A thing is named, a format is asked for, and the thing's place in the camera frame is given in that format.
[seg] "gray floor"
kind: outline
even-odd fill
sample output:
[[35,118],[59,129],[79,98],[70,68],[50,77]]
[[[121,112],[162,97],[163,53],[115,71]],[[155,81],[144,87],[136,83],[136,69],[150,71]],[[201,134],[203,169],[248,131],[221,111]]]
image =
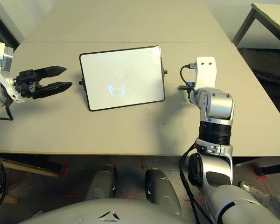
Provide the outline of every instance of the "gray floor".
[[[261,83],[269,94],[277,94],[273,99],[280,111],[280,84],[268,82],[261,71],[280,77],[280,53],[241,50],[250,68],[257,70]],[[147,201],[144,191],[144,175],[147,169],[158,168],[171,180],[182,206],[182,216],[194,223],[189,198],[180,181],[177,157],[160,156],[51,156],[50,160],[69,164],[66,177],[53,178],[29,174],[16,170],[9,172],[9,195],[19,198],[17,205],[4,204],[0,208],[0,224],[14,224],[26,220],[39,210],[47,212],[83,200],[90,181],[101,166],[112,164],[117,167],[117,198]],[[280,157],[260,158],[252,163],[234,168],[233,184],[245,180],[263,192],[280,195],[280,173],[268,175],[267,179],[255,177],[254,168],[280,164]],[[204,199],[195,187],[191,187],[196,199],[204,206]],[[201,223],[207,223],[200,215]]]

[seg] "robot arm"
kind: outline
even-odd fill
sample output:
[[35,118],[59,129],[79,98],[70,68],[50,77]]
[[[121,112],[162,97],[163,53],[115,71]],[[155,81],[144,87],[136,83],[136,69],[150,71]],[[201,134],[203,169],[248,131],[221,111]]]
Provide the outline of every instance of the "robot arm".
[[196,70],[196,81],[185,82],[186,86],[179,86],[179,90],[186,90],[190,102],[200,109],[197,153],[189,158],[188,178],[204,194],[210,219],[215,224],[280,223],[246,191],[232,185],[230,137],[234,102],[231,94],[215,89],[215,59],[199,57],[185,67]]
[[[9,118],[1,120],[13,120],[10,112],[10,105],[15,101],[22,103],[25,98],[33,99],[48,97],[67,90],[71,82],[56,82],[47,86],[41,86],[40,81],[46,77],[58,76],[66,68],[51,66],[38,70],[27,70],[14,77],[10,74],[11,63],[13,60],[13,49],[0,43],[0,109],[5,105]],[[7,174],[3,164],[0,162],[0,205],[7,192]]]

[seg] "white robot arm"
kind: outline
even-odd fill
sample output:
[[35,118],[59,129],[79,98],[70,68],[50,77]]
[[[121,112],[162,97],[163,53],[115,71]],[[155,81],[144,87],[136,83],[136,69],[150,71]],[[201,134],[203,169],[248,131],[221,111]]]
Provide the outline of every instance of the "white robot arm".
[[[196,70],[195,83],[184,80],[183,68]],[[268,209],[245,190],[232,185],[230,137],[234,102],[231,94],[214,88],[215,59],[199,57],[182,69],[186,86],[179,86],[179,90],[186,90],[190,102],[200,109],[197,153],[189,158],[188,178],[203,192],[210,219],[214,224],[279,224],[280,220]]]

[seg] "wooden plank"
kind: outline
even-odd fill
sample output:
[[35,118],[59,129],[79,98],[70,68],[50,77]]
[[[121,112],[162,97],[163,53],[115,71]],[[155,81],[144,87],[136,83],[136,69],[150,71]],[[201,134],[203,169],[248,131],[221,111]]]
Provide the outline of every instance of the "wooden plank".
[[3,200],[3,203],[5,204],[17,204],[19,201],[19,199],[15,198],[15,197],[12,197],[12,196],[9,196],[9,195],[6,195],[4,200]]
[[13,162],[10,162],[10,161],[2,161],[2,163],[6,168],[26,171],[26,172],[30,172],[30,173],[34,173],[34,174],[40,174],[40,175],[44,175],[44,176],[52,176],[52,177],[56,177],[56,178],[59,177],[59,174],[49,172],[47,170],[42,170],[42,169],[30,167],[30,166],[25,166],[23,164],[13,163]]

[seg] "black cable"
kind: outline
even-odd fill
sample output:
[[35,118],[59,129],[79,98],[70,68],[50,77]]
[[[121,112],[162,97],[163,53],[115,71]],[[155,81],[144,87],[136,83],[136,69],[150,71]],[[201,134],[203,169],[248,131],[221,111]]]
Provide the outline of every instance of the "black cable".
[[11,112],[10,112],[10,105],[13,103],[13,99],[11,99],[10,96],[7,96],[7,99],[5,101],[5,110],[6,110],[6,113],[7,115],[9,116],[9,118],[0,118],[0,120],[14,120]]
[[183,82],[184,82],[191,90],[194,90],[194,88],[188,84],[188,82],[184,79],[184,77],[183,77],[183,75],[182,75],[182,70],[183,70],[184,68],[190,69],[190,64],[187,64],[187,65],[182,66],[182,67],[181,67],[181,70],[179,71],[179,74],[180,74],[180,76],[181,76]]
[[182,171],[182,167],[183,167],[183,164],[184,164],[184,161],[187,157],[187,155],[189,154],[189,152],[191,150],[193,150],[195,148],[195,143],[187,150],[187,152],[182,155],[180,161],[179,161],[179,174],[181,176],[181,180],[182,180],[182,184],[183,186],[185,187],[186,189],[186,192],[190,198],[190,202],[191,202],[191,206],[192,206],[192,210],[193,210],[193,213],[194,213],[194,217],[195,217],[195,220],[196,220],[196,223],[199,224],[199,218],[198,218],[198,214],[197,214],[197,211],[196,211],[196,208],[195,208],[195,205],[194,205],[194,196],[189,188],[189,185],[187,183],[187,180],[186,180],[186,177],[185,175],[183,174],[183,171]]
[[3,192],[2,192],[2,196],[1,196],[1,198],[0,198],[0,206],[2,205],[2,203],[3,203],[3,200],[4,200],[4,198],[5,198],[5,196],[6,196],[6,194],[7,194],[7,190],[8,190],[8,180],[7,180],[7,172],[6,172],[6,169],[5,169],[5,167],[4,167],[4,165],[3,165],[3,163],[1,162],[1,160],[0,160],[0,163],[1,163],[1,167],[2,167],[2,170],[3,170],[3,177],[4,177],[4,182],[5,182],[5,184],[4,184],[4,189],[3,189]]
[[196,201],[196,199],[194,198],[194,195],[188,185],[188,182],[187,182],[187,179],[182,171],[182,167],[184,165],[184,162],[187,158],[187,155],[189,154],[190,151],[192,151],[193,149],[195,149],[195,143],[187,150],[187,152],[184,153],[184,155],[182,155],[180,161],[179,161],[179,173],[180,173],[180,177],[181,177],[181,180],[182,180],[182,184],[183,186],[185,187],[186,191],[187,191],[187,194],[190,198],[190,202],[191,202],[191,205],[192,205],[192,209],[193,209],[193,213],[194,213],[194,216],[195,216],[195,220],[196,220],[196,223],[199,224],[199,219],[198,219],[198,215],[197,215],[197,212],[196,212],[196,209],[195,209],[195,206],[194,204],[197,206],[197,208],[201,211],[201,213],[203,214],[203,216],[206,218],[206,220],[210,223],[210,224],[213,224],[212,220],[209,218],[209,216],[205,213],[205,211],[201,208],[200,204]]
[[182,78],[183,82],[184,82],[186,85],[189,85],[188,82],[187,82],[187,81],[183,78],[183,76],[182,76],[182,70],[183,70],[184,68],[186,68],[186,67],[187,67],[186,65],[182,66],[182,68],[181,68],[179,74],[181,75],[181,78]]

